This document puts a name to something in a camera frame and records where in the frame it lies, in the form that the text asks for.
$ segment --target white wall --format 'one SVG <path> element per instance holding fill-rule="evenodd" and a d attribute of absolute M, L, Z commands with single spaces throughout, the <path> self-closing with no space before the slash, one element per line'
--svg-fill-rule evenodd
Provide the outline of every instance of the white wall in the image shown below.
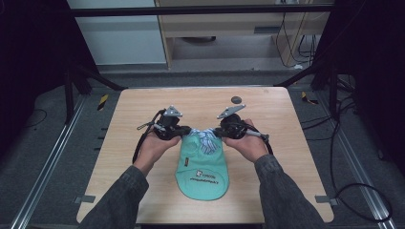
<path fill-rule="evenodd" d="M 153 0 L 68 0 L 71 9 L 155 7 Z M 165 64 L 157 16 L 76 18 L 97 65 Z"/>

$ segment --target wooden table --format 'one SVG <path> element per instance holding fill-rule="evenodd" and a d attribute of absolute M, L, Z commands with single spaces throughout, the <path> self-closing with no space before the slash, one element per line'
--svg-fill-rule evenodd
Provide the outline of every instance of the wooden table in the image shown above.
<path fill-rule="evenodd" d="M 246 107 L 238 112 L 251 118 L 260 132 L 270 134 L 275 156 L 315 206 L 325 222 L 332 221 L 328 203 L 316 203 L 315 195 L 325 190 L 308 144 L 285 88 L 176 88 L 135 89 L 121 93 L 111 124 L 99 153 L 77 220 L 82 221 L 108 188 L 131 165 L 134 150 L 143 131 L 137 127 L 150 121 L 158 110 L 174 105 L 181 113 L 180 125 L 199 130 L 217 127 L 217 119 L 239 96 Z M 254 166 L 237 151 L 224 145 L 229 172 L 229 188 L 217 200 L 200 201 L 181 193 L 175 179 L 180 144 L 169 149 L 147 177 L 149 190 L 139 205 L 138 223 L 263 223 L 259 179 Z"/>

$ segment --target gray sleeve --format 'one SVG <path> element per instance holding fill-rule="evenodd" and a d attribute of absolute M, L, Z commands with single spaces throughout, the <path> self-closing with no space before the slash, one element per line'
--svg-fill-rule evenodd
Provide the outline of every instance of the gray sleeve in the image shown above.
<path fill-rule="evenodd" d="M 139 203 L 149 184 L 143 173 L 130 166 L 81 221 L 79 228 L 135 227 Z"/>
<path fill-rule="evenodd" d="M 326 228 L 319 213 L 273 155 L 260 157 L 255 169 L 266 228 Z"/>

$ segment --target teal bag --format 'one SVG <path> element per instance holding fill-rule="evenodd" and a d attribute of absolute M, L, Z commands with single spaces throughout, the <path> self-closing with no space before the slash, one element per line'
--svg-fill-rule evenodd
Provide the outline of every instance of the teal bag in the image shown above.
<path fill-rule="evenodd" d="M 223 142 L 213 129 L 193 129 L 182 138 L 176 180 L 183 194 L 198 200 L 221 198 L 229 186 Z"/>

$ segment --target floor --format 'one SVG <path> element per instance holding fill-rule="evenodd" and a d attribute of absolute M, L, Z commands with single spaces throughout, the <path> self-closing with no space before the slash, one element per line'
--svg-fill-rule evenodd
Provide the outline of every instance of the floor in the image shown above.
<path fill-rule="evenodd" d="M 310 49 L 311 39 L 304 40 L 301 52 L 296 58 L 308 61 L 305 57 Z M 217 37 L 215 41 L 206 38 L 176 39 L 174 61 L 169 70 L 145 70 L 138 73 L 105 74 L 120 85 L 132 88 L 142 87 L 188 87 L 188 86 L 235 86 L 273 85 L 290 78 L 306 68 L 307 63 L 286 67 L 278 57 L 277 49 L 269 36 Z M 316 123 L 314 118 L 328 116 L 328 90 L 313 92 L 309 87 L 311 76 L 305 77 L 288 90 L 303 127 Z M 97 153 L 102 146 L 109 121 L 119 98 L 119 92 L 109 90 L 104 85 L 91 81 L 94 91 L 82 96 L 75 93 L 75 102 L 82 100 L 83 107 L 69 141 L 55 159 L 52 174 L 43 190 L 37 190 L 40 199 L 33 203 L 31 212 L 26 213 L 31 228 L 76 228 L 75 215 L 78 203 L 75 200 L 84 194 Z M 319 105 L 303 101 L 302 92 L 309 100 Z M 99 99 L 109 95 L 102 112 L 96 110 Z M 348 94 L 339 93 L 339 100 Z M 64 91 L 56 88 L 37 98 L 36 110 L 28 121 L 27 128 L 12 146 L 12 157 L 1 165 L 0 182 L 0 228 L 8 225 L 19 213 L 24 202 L 47 164 L 50 152 L 64 128 Z M 325 140 L 333 132 L 333 122 L 327 121 L 316 128 L 308 128 L 305 135 L 315 164 L 328 194 L 334 193 L 330 183 L 330 140 Z M 350 108 L 342 113 L 341 130 L 333 146 L 334 174 L 337 186 L 348 182 L 370 181 L 388 194 L 394 207 L 393 220 L 375 223 L 364 220 L 348 211 L 343 204 L 333 207 L 335 220 L 329 228 L 405 228 L 405 219 L 400 212 L 405 211 L 405 179 L 390 161 L 378 159 L 377 150 L 361 117 Z M 356 171 L 360 165 L 366 172 Z M 347 202 L 355 203 L 356 209 L 373 216 L 370 209 L 380 206 L 375 193 L 367 190 L 345 192 Z"/>

